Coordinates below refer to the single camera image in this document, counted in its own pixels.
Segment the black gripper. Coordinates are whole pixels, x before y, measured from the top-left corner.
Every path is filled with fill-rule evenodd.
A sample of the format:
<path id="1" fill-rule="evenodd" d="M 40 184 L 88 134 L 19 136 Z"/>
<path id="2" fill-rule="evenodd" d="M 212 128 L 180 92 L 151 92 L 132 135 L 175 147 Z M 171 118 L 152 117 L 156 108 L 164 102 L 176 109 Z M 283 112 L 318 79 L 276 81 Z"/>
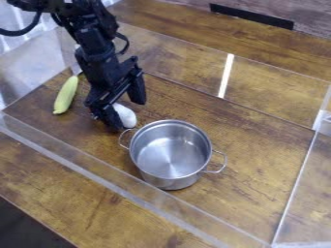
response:
<path id="1" fill-rule="evenodd" d="M 84 105 L 111 131 L 120 131 L 124 126 L 112 104 L 124 93 L 128 93 L 134 103 L 146 104 L 146 81 L 139 57 L 131 56 L 119 62 L 112 48 L 110 53 L 98 56 L 90 56 L 84 50 L 81 55 L 75 51 L 75 58 L 91 83 Z"/>

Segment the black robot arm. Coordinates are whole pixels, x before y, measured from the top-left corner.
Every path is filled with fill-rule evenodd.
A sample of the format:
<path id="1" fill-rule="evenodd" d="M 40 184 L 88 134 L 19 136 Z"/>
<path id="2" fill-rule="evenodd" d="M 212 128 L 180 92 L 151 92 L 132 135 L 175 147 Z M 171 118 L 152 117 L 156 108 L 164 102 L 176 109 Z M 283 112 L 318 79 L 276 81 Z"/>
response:
<path id="1" fill-rule="evenodd" d="M 146 104 L 144 72 L 139 57 L 123 62 L 119 56 L 130 47 L 128 38 L 118 32 L 115 16 L 102 0 L 7 0 L 23 11 L 33 12 L 35 18 L 21 30 L 0 28 L 0 35 L 21 36 L 37 25 L 43 13 L 48 13 L 59 26 L 79 44 L 75 58 L 91 83 L 84 105 L 94 117 L 114 131 L 124 128 L 115 103 L 124 93 L 139 105 Z"/>

